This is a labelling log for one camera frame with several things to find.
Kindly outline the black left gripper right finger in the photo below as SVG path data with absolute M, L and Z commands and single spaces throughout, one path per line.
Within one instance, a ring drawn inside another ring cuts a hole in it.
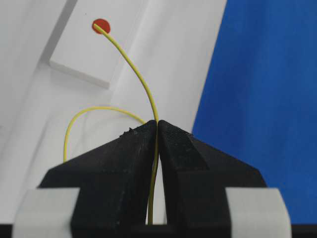
M 167 223 L 229 230 L 227 187 L 266 187 L 260 171 L 164 121 L 158 122 Z

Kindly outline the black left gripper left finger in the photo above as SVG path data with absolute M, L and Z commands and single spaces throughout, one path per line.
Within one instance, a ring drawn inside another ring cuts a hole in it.
M 48 170 L 40 188 L 80 189 L 73 232 L 128 232 L 145 223 L 156 129 L 151 120 Z

